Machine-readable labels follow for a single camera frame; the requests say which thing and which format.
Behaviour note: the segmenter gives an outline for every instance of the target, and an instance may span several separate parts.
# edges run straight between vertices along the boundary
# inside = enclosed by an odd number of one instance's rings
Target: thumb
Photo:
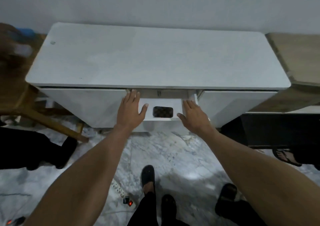
[[[149,104],[146,103],[145,105],[143,105],[142,109],[141,109],[141,112],[140,112],[140,116],[143,117],[143,119],[146,117],[146,112],[147,112],[147,109],[148,109],[148,106]]]
[[[182,121],[182,124],[185,125],[186,124],[186,117],[181,114],[181,113],[177,113],[178,118],[180,118],[180,120]]]

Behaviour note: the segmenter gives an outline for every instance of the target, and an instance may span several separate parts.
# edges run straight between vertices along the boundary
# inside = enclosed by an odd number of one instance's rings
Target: cabinet door
[[[91,127],[113,127],[126,90],[42,88],[44,94]]]
[[[211,122],[222,127],[275,94],[276,91],[204,91],[198,103]]]

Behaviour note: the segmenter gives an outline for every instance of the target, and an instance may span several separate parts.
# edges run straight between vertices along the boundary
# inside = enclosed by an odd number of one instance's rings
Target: person's left hand
[[[132,132],[132,130],[142,123],[146,116],[146,111],[149,104],[144,104],[141,113],[138,113],[139,100],[140,92],[137,93],[136,90],[132,90],[124,98],[122,98],[118,110],[116,126]]]

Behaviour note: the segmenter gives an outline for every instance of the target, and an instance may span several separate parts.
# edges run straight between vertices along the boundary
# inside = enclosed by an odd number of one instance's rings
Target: person's right hand
[[[205,133],[216,131],[211,125],[208,116],[194,101],[183,101],[183,106],[186,111],[186,116],[181,113],[178,113],[177,116],[181,119],[183,126],[190,132],[201,137],[205,135]]]

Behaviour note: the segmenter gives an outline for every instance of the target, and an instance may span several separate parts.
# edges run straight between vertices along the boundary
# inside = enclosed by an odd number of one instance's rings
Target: blurry hand
[[[140,92],[136,90],[129,92],[124,98],[122,98],[116,126],[125,128],[129,132],[132,132],[146,116],[146,110],[148,104],[143,105],[141,113],[138,113],[138,105],[140,100]]]
[[[186,111],[186,117],[181,113],[178,113],[177,116],[181,119],[183,126],[185,126],[190,132],[201,137],[208,132],[217,131],[211,125],[208,116],[194,101],[183,101],[183,106]]]

